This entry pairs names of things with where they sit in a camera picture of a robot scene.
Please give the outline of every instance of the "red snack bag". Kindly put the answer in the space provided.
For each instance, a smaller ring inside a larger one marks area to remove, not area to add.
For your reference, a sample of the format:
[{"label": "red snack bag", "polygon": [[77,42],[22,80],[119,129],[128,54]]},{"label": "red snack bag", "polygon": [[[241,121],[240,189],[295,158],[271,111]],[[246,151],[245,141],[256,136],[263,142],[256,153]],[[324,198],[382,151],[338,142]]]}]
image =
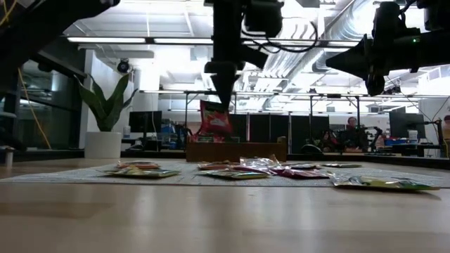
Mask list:
[{"label": "red snack bag", "polygon": [[201,100],[200,111],[202,113],[201,133],[231,134],[229,112],[221,103]]}]

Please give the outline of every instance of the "security camera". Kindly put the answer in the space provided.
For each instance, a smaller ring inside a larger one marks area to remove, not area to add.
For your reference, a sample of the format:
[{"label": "security camera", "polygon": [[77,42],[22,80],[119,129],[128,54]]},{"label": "security camera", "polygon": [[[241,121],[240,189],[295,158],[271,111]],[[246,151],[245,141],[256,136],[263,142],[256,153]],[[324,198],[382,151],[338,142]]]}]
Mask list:
[{"label": "security camera", "polygon": [[117,65],[117,71],[121,73],[128,73],[129,71],[129,59],[123,58],[120,59],[120,63]]}]

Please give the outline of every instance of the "black cable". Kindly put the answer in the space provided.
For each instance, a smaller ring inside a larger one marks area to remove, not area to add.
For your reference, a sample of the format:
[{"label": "black cable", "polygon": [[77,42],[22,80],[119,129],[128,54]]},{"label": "black cable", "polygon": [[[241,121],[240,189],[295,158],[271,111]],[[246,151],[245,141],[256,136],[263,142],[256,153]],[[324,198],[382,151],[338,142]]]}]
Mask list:
[{"label": "black cable", "polygon": [[[314,42],[311,46],[308,46],[305,49],[300,49],[300,50],[295,50],[295,49],[290,49],[284,46],[281,46],[280,44],[274,43],[270,40],[270,38],[268,38],[268,36],[265,36],[265,39],[267,40],[267,42],[261,44],[261,43],[257,43],[254,39],[252,39],[252,42],[255,43],[256,45],[258,45],[259,49],[264,48],[266,51],[270,52],[270,53],[278,53],[280,51],[286,51],[289,53],[305,53],[311,49],[313,49],[314,47],[317,46],[317,43],[319,42],[319,31],[317,30],[317,26],[312,22],[309,21],[309,23],[312,25],[312,27],[314,28]],[[244,31],[244,29],[242,29],[242,34],[248,36],[248,37],[260,37],[260,34],[251,34],[249,32]],[[271,46],[274,48],[277,48],[278,51],[275,52],[271,52],[270,50],[267,49],[267,46]]]},{"label": "black cable", "polygon": [[411,7],[411,5],[414,4],[415,2],[417,2],[417,0],[409,0],[409,1],[406,1],[405,7],[403,7],[403,8],[400,10],[400,14],[405,13],[405,12],[409,9],[409,7]]},{"label": "black cable", "polygon": [[269,46],[272,46],[274,48],[278,48],[280,50],[283,50],[283,51],[286,51],[286,52],[289,52],[289,53],[305,53],[305,52],[313,49],[314,47],[317,46],[317,42],[319,41],[319,31],[317,30],[317,26],[312,21],[309,21],[309,23],[314,28],[314,43],[311,46],[308,46],[307,48],[300,49],[300,50],[289,49],[289,48],[286,48],[284,46],[281,46],[280,44],[273,43],[272,41],[270,41],[270,39],[268,37],[266,37],[267,44]]}]

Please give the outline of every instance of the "snack bag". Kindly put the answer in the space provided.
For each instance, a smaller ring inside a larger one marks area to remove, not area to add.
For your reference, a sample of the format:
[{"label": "snack bag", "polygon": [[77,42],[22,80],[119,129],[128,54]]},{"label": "snack bag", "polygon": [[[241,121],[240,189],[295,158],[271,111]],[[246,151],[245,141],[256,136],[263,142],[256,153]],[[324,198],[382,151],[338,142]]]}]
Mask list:
[{"label": "snack bag", "polygon": [[137,167],[139,169],[159,169],[160,165],[154,163],[154,162],[149,162],[149,161],[133,161],[133,162],[118,162],[116,167],[121,169],[121,168],[127,168],[127,167]]},{"label": "snack bag", "polygon": [[180,173],[180,171],[173,171],[167,169],[151,169],[142,170],[135,166],[130,166],[122,168],[115,171],[103,171],[111,176],[121,176],[121,177],[139,177],[139,178],[164,178],[168,176],[174,176]]},{"label": "snack bag", "polygon": [[284,169],[277,171],[279,176],[288,177],[290,179],[327,179],[327,173],[323,173],[317,169],[312,171],[302,171],[298,169]]},{"label": "snack bag", "polygon": [[232,132],[228,109],[224,109],[221,103],[200,101],[202,113],[202,126],[200,134],[226,134]]},{"label": "snack bag", "polygon": [[237,162],[230,162],[228,160],[223,162],[211,162],[207,164],[199,164],[199,170],[218,170],[218,169],[230,169],[232,165],[237,165]]},{"label": "snack bag", "polygon": [[229,169],[221,169],[216,171],[206,171],[203,175],[219,177],[223,179],[236,180],[236,179],[264,179],[268,177],[265,173],[247,172],[247,171],[233,171]]},{"label": "snack bag", "polygon": [[272,172],[268,167],[251,167],[251,166],[243,166],[243,165],[236,165],[232,167],[233,170],[236,171],[248,171],[248,172],[255,172],[255,173],[265,173],[268,175],[274,175],[275,172]]},{"label": "snack bag", "polygon": [[390,178],[377,176],[349,176],[328,173],[335,186],[384,188],[391,190],[439,190],[438,187],[429,186],[413,179]]},{"label": "snack bag", "polygon": [[341,169],[362,167],[360,164],[340,164],[340,163],[322,164],[322,166],[330,167],[330,168],[341,168]]}]

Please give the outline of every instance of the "green leaf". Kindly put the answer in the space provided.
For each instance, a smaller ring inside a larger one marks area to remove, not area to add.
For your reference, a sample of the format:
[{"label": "green leaf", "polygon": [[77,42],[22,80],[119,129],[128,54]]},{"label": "green leaf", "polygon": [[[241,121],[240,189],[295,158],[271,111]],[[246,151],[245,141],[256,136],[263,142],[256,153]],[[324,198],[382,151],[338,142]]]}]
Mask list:
[{"label": "green leaf", "polygon": [[98,99],[100,100],[100,103],[102,106],[105,106],[106,104],[106,98],[105,98],[105,94],[103,93],[103,90],[101,89],[101,87],[97,84],[96,80],[94,79],[94,77],[91,74],[88,74],[90,76],[90,78],[92,79],[92,90],[94,91],[94,93],[97,95]]},{"label": "green leaf", "polygon": [[97,121],[97,126],[101,131],[111,131],[120,118],[120,112],[124,103],[124,96],[120,95],[114,101],[110,114],[101,121]]},{"label": "green leaf", "polygon": [[131,101],[133,100],[134,94],[135,94],[137,91],[138,91],[138,89],[135,89],[135,90],[133,91],[133,93],[132,93],[131,96],[128,98],[128,100],[125,101],[124,106],[122,107],[122,109],[125,109],[125,108],[131,103]]},{"label": "green leaf", "polygon": [[105,110],[102,108],[101,102],[96,94],[84,88],[83,84],[78,78],[75,77],[75,79],[78,81],[79,95],[82,97],[82,100],[89,106],[96,119],[98,120],[106,118]]},{"label": "green leaf", "polygon": [[114,92],[112,93],[111,97],[109,97],[105,103],[105,106],[103,107],[105,110],[105,113],[109,115],[111,111],[113,110],[113,107],[115,105],[115,101],[121,96],[122,102],[123,102],[123,95],[125,90],[128,86],[128,74],[120,78],[120,80],[117,83],[117,86],[114,89]]}]

